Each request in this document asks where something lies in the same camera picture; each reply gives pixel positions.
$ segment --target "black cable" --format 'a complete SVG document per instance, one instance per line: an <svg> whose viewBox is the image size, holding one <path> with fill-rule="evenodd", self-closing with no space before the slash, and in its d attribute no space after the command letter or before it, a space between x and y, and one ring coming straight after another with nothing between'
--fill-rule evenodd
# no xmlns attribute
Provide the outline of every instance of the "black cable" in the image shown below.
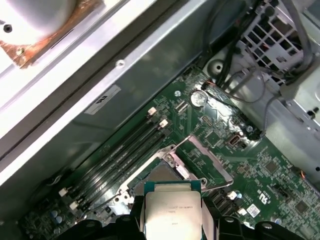
<svg viewBox="0 0 320 240"><path fill-rule="evenodd" d="M203 37L202 37L202 53L199 57L197 66L203 69L207 62L217 53L220 49L223 49L226 45L230 43L230 40L234 39L237 36L237 28L235 24L232 24L226 31L223 32L213 43L210 44L210 36L212 32L213 25L218 14L222 11L222 9L226 6L226 4L230 2L228 0L221 0L213 5L210 13L208 14L208 18L204 25ZM246 1L241 1L241 6L239 8L244 9L246 7Z"/></svg>
<svg viewBox="0 0 320 240"><path fill-rule="evenodd" d="M256 17L256 10L260 6L261 0L255 1L252 9L248 12L247 15L245 15L239 24L239 30L236 38L231 42L230 47L228 49L228 52L226 54L226 57L223 61L223 66L221 73L218 75L215 84L218 87L221 87L223 83L225 82L231 68L231 63L233 59L233 55L235 52L235 49L237 47L238 41L241 39L243 33L246 31L246 29L249 27L249 25L253 22L253 20Z"/></svg>
<svg viewBox="0 0 320 240"><path fill-rule="evenodd" d="M226 105L228 107L231 107L233 109L236 108L236 106L234 106L232 103L228 103L228 102L225 102L225 101L221 100L219 97L213 95L211 92L209 92L209 91L205 91L205 92L206 92L206 94L208 94L208 96L210 96L211 98L213 98L217 102L219 102L219 103L221 103L223 105Z"/></svg>
<svg viewBox="0 0 320 240"><path fill-rule="evenodd" d="M214 22L218 16L218 14L221 12L221 10L224 8L224 6L228 3L228 0L220 0L216 4L213 5L213 8L211 9L209 13L209 17L207 20L207 24L204 27L203 31L203 39L202 39L202 54L205 56L208 52L211 51L210 48L210 33L212 26L214 25Z"/></svg>

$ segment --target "capacitor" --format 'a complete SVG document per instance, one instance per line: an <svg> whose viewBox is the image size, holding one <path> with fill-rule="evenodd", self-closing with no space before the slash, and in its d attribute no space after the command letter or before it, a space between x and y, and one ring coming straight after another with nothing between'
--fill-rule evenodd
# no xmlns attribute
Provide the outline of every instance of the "capacitor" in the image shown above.
<svg viewBox="0 0 320 240"><path fill-rule="evenodd" d="M190 100L194 107L204 107L208 102L208 95L204 91L197 90L191 94Z"/></svg>
<svg viewBox="0 0 320 240"><path fill-rule="evenodd" d="M236 197L238 198L238 199L242 199L242 193L241 192L237 192L237 195L236 195Z"/></svg>
<svg viewBox="0 0 320 240"><path fill-rule="evenodd" d="M61 229L60 229L60 228L56 228L56 229L53 230L53 233L54 233L55 235L58 235L58 234L61 233Z"/></svg>
<svg viewBox="0 0 320 240"><path fill-rule="evenodd" d="M60 223L62 223L63 219L62 219L61 216L57 216L57 217L55 218L55 221L56 221L57 224L60 224Z"/></svg>
<svg viewBox="0 0 320 240"><path fill-rule="evenodd" d="M56 218L58 216L58 211L53 210L50 212L51 217Z"/></svg>
<svg viewBox="0 0 320 240"><path fill-rule="evenodd" d="M276 223L276 224L279 224L279 225L282 224L282 219L281 219L281 218L272 216L270 220L271 220L271 222L274 222L274 223Z"/></svg>

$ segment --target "gray cable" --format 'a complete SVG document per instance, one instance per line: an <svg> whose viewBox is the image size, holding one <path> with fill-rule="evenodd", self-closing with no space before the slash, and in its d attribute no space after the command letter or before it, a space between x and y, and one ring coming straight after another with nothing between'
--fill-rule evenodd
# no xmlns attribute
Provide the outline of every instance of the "gray cable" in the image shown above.
<svg viewBox="0 0 320 240"><path fill-rule="evenodd" d="M223 89L221 89L221 88L220 88L219 90L222 91L222 92L223 92L225 95L227 95L229 98L232 98L232 99L234 99L234 100L236 100L236 101L238 101L238 102L245 103L245 104L255 104L255 103L259 102L259 101L264 97L264 95L265 95L265 93L266 93L266 83L265 83L264 75L263 75L263 73L262 73L262 71L261 71L261 68L260 68L260 66L258 65L255 57L254 57L254 54L252 53L251 49L250 49L248 46L245 46L245 47L246 47L246 50L247 50L248 54L249 54L250 57L252 58L252 61L253 61L254 66L255 66L255 69L258 71L258 73L259 73L259 75L260 75L260 80L261 80L261 82L262 82L262 87L263 87L263 89L262 89L262 94L258 97L257 100L247 101L247 100L244 100L244 99L242 99L242 98L240 98L240 97L234 96L234 95L230 94L229 92L226 92L225 90L223 90Z"/></svg>
<svg viewBox="0 0 320 240"><path fill-rule="evenodd" d="M264 137L267 133L267 128L268 128L268 113L269 113L269 108L271 106L271 104L277 100L278 98L280 98L279 95L275 95L272 98L270 98L270 100L266 103L265 105L265 109L264 109L264 119L263 119L263 129L262 132L260 134L260 138Z"/></svg>
<svg viewBox="0 0 320 240"><path fill-rule="evenodd" d="M295 4L292 0L281 0L285 8L287 9L289 15L292 18L292 21L295 25L296 31L298 33L302 50L303 50L303 62L302 64L294 71L294 73L299 74L303 71L307 70L310 64L312 63L314 59L314 55L312 52L312 45L309 40L308 34L306 29L304 28L299 12L295 7Z"/></svg>

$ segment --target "ram slot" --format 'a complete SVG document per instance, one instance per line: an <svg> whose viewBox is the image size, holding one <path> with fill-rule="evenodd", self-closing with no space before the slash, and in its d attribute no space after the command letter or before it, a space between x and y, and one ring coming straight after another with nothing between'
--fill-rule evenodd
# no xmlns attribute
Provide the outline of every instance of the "ram slot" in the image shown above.
<svg viewBox="0 0 320 240"><path fill-rule="evenodd" d="M139 159L143 158L145 155L150 154L150 152L155 151L155 146L157 146L166 136L161 132L160 134L157 134L155 137L153 137L149 144L147 144L145 147L143 147L140 151L138 151L131 160L127 164L123 166L119 166L118 169L109 177L111 181L106 184L99 192L97 192L91 199L86 199L81 203L83 206L82 209L87 209L90 207L91 204L96 202L99 198L101 198L113 185L118 183L123 176L126 174L126 172L130 171L138 162Z"/></svg>
<svg viewBox="0 0 320 240"><path fill-rule="evenodd" d="M146 135L144 135L139 141L135 142L130 146L130 148L121 154L115 161L112 162L108 166L108 170L101 173L101 177L98 177L94 179L93 183L89 186L86 186L85 190L82 191L81 196L79 196L80 199L82 199L85 196L90 196L93 194L97 189L99 189L112 175L115 170L117 169L117 166L124 165L128 162L128 159L130 159L132 156L136 154L141 148L143 148L144 145L148 144L150 139L154 136L154 134L158 133L157 126L151 129L149 132L147 132Z"/></svg>
<svg viewBox="0 0 320 240"><path fill-rule="evenodd" d="M155 123L151 119L145 118L139 123L138 127L135 127L134 130L131 130L124 138L122 138L119 143L110 151L108 157L103 161L95 165L91 170L82 177L82 179L77 183L77 185L70 191L71 196L77 196L79 194L79 189L82 189L84 186L88 185L90 182L94 181L101 172L108 168L110 161L114 158L120 156L127 148L129 148L132 143L136 142L146 131L150 128L154 128Z"/></svg>
<svg viewBox="0 0 320 240"><path fill-rule="evenodd" d="M139 141L133 143L129 149L125 152L119 152L117 158L109 163L104 170L102 170L91 183L82 188L81 193L77 196L77 199L82 199L85 196L92 195L97 189L99 189L115 171L117 165L122 165L128 161L128 159L134 155L144 144L146 144L157 132L157 126L150 129Z"/></svg>

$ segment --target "screw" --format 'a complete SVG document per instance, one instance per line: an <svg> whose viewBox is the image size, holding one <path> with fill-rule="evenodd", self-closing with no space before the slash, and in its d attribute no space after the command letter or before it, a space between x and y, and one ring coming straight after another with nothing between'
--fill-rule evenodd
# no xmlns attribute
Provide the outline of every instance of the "screw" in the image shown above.
<svg viewBox="0 0 320 240"><path fill-rule="evenodd" d="M122 59L116 61L116 63L115 63L115 67L116 67L117 69L122 69L124 66L125 66L125 61L122 60Z"/></svg>
<svg viewBox="0 0 320 240"><path fill-rule="evenodd" d="M25 49L22 47L19 47L16 52L15 52L18 56L22 55L25 53Z"/></svg>
<svg viewBox="0 0 320 240"><path fill-rule="evenodd" d="M175 97L180 97L181 96L181 92L180 91L175 91L174 92L174 96Z"/></svg>
<svg viewBox="0 0 320 240"><path fill-rule="evenodd" d="M272 229L272 226L269 223L263 223L262 227L264 227L265 229Z"/></svg>
<svg viewBox="0 0 320 240"><path fill-rule="evenodd" d="M231 218L231 217L226 217L225 219L224 219L226 222L228 222L228 223L233 223L235 220L233 219L233 218Z"/></svg>
<svg viewBox="0 0 320 240"><path fill-rule="evenodd" d="M254 130L254 128L252 126L250 126L250 125L246 127L246 131L248 133L251 133L253 130Z"/></svg>
<svg viewBox="0 0 320 240"><path fill-rule="evenodd" d="M168 155L165 157L165 160L168 162L172 162L174 160L174 158L171 155Z"/></svg>

